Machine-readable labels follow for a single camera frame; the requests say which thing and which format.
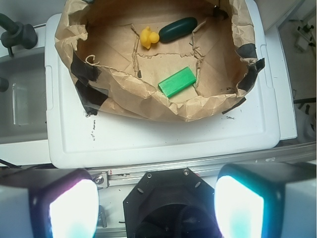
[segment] bright light panel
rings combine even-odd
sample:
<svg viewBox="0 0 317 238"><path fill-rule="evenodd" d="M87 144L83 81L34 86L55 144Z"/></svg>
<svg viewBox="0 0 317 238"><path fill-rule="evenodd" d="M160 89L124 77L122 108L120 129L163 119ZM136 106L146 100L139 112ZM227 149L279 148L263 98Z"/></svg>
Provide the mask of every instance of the bright light panel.
<svg viewBox="0 0 317 238"><path fill-rule="evenodd" d="M93 237L98 212L97 186L83 179L50 204L53 238Z"/></svg>
<svg viewBox="0 0 317 238"><path fill-rule="evenodd" d="M217 181L214 209L225 238L261 238L264 199L233 177Z"/></svg>

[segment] green soap bar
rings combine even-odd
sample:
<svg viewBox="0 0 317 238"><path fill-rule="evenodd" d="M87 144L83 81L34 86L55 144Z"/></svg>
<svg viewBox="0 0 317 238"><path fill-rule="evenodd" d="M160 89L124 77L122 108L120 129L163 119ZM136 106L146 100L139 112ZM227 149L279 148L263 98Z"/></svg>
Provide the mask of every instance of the green soap bar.
<svg viewBox="0 0 317 238"><path fill-rule="evenodd" d="M158 88L166 97L170 98L195 82L196 77L190 68L186 67L160 82Z"/></svg>

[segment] sink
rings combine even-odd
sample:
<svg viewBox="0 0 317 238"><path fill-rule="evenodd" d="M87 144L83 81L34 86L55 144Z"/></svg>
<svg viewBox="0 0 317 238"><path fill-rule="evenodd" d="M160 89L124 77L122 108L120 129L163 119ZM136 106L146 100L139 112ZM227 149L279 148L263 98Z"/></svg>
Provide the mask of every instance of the sink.
<svg viewBox="0 0 317 238"><path fill-rule="evenodd" d="M47 139L44 47L0 58L0 144Z"/></svg>

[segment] floor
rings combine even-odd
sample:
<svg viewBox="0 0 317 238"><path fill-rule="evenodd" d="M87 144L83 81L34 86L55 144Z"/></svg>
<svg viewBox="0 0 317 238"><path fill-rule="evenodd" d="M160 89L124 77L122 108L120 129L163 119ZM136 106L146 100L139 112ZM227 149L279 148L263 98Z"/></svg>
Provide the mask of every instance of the floor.
<svg viewBox="0 0 317 238"><path fill-rule="evenodd" d="M285 22L279 33L282 40L292 87L298 138L282 144L316 141L316 48L296 47L302 23L296 15Z"/></svg>

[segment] white container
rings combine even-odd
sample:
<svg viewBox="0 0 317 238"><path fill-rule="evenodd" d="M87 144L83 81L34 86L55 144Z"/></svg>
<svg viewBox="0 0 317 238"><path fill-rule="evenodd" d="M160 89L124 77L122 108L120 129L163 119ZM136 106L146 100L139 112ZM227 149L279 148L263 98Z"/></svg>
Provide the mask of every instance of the white container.
<svg viewBox="0 0 317 238"><path fill-rule="evenodd" d="M247 0L255 25L258 58L267 59L257 5ZM46 26L47 122L52 163L88 168L190 160L262 150L280 140L268 60L241 106L194 122L156 122L98 112L87 116L68 69L54 47L60 14Z"/></svg>

